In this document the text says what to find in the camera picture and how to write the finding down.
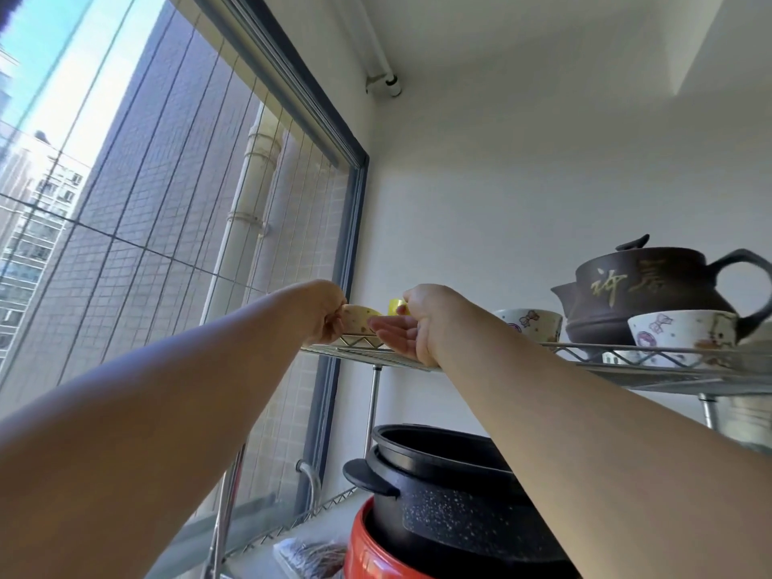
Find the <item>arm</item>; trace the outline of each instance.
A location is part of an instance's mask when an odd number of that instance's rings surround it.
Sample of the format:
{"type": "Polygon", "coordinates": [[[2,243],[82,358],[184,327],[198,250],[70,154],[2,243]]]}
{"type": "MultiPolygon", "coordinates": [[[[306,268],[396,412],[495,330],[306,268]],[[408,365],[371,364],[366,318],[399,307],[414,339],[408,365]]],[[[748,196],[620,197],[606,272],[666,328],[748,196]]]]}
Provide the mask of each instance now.
{"type": "Polygon", "coordinates": [[[301,344],[342,329],[315,281],[133,351],[0,423],[8,577],[142,577],[249,434],[301,344]]]}
{"type": "Polygon", "coordinates": [[[584,577],[768,577],[772,460],[598,378],[449,289],[372,326],[446,372],[584,577]]]}

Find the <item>blue sky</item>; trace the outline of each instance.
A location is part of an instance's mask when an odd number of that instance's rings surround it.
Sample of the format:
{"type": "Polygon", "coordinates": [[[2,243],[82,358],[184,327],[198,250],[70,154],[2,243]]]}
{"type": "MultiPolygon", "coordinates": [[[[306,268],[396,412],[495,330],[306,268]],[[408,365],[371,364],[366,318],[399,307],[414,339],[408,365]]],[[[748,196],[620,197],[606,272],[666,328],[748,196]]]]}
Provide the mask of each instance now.
{"type": "MultiPolygon", "coordinates": [[[[10,89],[11,102],[4,120],[19,125],[45,74],[54,64],[72,29],[90,0],[25,0],[0,45],[19,65],[10,89]]],[[[165,0],[136,0],[118,33],[116,43],[96,80],[97,69],[115,35],[131,0],[93,0],[70,47],[53,77],[44,87],[29,117],[22,123],[25,132],[45,132],[57,148],[91,166],[111,125],[126,86],[165,0]],[[78,121],[78,109],[86,104],[78,121]],[[67,145],[63,146],[75,123],[67,145]]]]}

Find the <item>speckled black pot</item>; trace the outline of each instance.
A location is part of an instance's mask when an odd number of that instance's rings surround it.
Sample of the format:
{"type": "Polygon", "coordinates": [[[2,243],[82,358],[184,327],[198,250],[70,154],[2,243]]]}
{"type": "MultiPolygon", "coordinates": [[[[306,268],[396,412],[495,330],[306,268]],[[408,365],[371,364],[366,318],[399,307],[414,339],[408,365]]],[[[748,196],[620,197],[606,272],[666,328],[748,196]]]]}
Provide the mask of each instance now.
{"type": "Polygon", "coordinates": [[[392,555],[439,579],[458,577],[459,565],[491,577],[577,576],[489,438],[420,425],[373,437],[343,474],[375,495],[370,531],[392,555]]]}

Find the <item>brown clay teapot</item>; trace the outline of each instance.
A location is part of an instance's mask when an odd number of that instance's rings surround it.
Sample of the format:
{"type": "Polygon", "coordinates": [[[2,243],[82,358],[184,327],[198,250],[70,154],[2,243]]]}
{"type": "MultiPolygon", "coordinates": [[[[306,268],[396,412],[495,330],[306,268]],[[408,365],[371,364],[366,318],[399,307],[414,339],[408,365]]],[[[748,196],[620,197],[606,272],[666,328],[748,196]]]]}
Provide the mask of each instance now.
{"type": "MultiPolygon", "coordinates": [[[[723,269],[737,262],[758,266],[772,280],[772,264],[748,250],[735,250],[712,264],[687,248],[644,248],[646,234],[612,254],[584,262],[577,281],[552,289],[563,303],[566,332],[573,343],[635,345],[628,319],[647,312],[716,310],[735,312],[716,290],[723,269]]],[[[737,339],[748,337],[772,315],[772,296],[753,315],[737,322],[737,339]]]]}

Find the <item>gold chinese character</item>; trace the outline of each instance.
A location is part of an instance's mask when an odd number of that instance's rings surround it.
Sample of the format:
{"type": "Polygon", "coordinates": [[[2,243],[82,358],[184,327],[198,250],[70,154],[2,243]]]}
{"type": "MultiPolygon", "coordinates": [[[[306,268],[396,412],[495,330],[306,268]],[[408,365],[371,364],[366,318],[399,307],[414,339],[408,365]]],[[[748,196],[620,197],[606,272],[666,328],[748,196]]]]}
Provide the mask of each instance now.
{"type": "Polygon", "coordinates": [[[649,292],[657,292],[665,285],[659,271],[665,260],[641,260],[638,262],[638,270],[641,272],[641,281],[631,286],[628,291],[634,292],[646,288],[649,292]]]}
{"type": "Polygon", "coordinates": [[[593,282],[590,285],[592,293],[595,296],[600,296],[602,292],[608,292],[608,305],[614,306],[614,303],[617,300],[617,286],[619,282],[625,280],[628,275],[617,274],[616,270],[609,270],[608,275],[606,275],[606,272],[600,268],[597,269],[597,273],[602,275],[605,280],[600,279],[593,282]]]}

